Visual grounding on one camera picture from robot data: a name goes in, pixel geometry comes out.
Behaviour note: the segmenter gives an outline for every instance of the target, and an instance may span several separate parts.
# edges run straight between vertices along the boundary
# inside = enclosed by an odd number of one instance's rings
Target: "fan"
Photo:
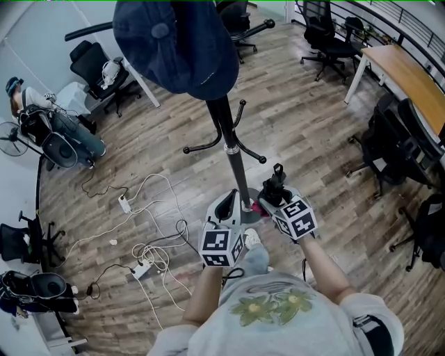
[[[28,138],[20,135],[19,125],[14,122],[0,124],[0,149],[8,156],[21,156],[28,150]]]

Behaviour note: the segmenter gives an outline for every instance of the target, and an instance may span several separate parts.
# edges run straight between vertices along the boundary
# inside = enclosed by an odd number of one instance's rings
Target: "navy blue cap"
[[[17,84],[22,85],[23,84],[23,79],[18,79],[16,76],[13,76],[11,79],[9,79],[6,82],[6,93],[8,94],[9,97],[12,97],[13,92],[14,92],[14,88]]]
[[[134,69],[170,92],[215,100],[238,77],[236,48],[212,1],[118,2],[113,31]]]

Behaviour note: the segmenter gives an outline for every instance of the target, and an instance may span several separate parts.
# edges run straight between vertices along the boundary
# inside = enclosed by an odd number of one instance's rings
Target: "wooden desk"
[[[423,68],[396,45],[369,47],[350,85],[345,103],[349,103],[369,61],[382,71],[412,100],[432,130],[439,135],[445,124],[445,95]]]

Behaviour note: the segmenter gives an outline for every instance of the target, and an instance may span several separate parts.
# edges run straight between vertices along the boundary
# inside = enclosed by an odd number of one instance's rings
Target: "floral print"
[[[284,325],[299,311],[310,311],[310,299],[312,296],[309,293],[290,289],[288,292],[270,294],[269,297],[240,298],[240,303],[234,305],[230,313],[241,315],[241,326],[250,325],[254,321]]]

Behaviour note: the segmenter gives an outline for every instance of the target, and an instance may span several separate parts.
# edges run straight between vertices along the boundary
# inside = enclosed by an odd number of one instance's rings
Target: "jeans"
[[[262,243],[255,243],[252,248],[245,254],[243,260],[235,268],[242,268],[244,276],[241,278],[234,278],[227,280],[224,289],[229,288],[233,283],[242,278],[252,277],[253,275],[265,275],[268,273],[269,266],[269,252],[265,249]]]
[[[105,144],[82,126],[76,117],[67,118],[58,113],[53,117],[51,125],[55,132],[64,135],[73,146],[80,164],[90,167],[90,160],[105,152]]]

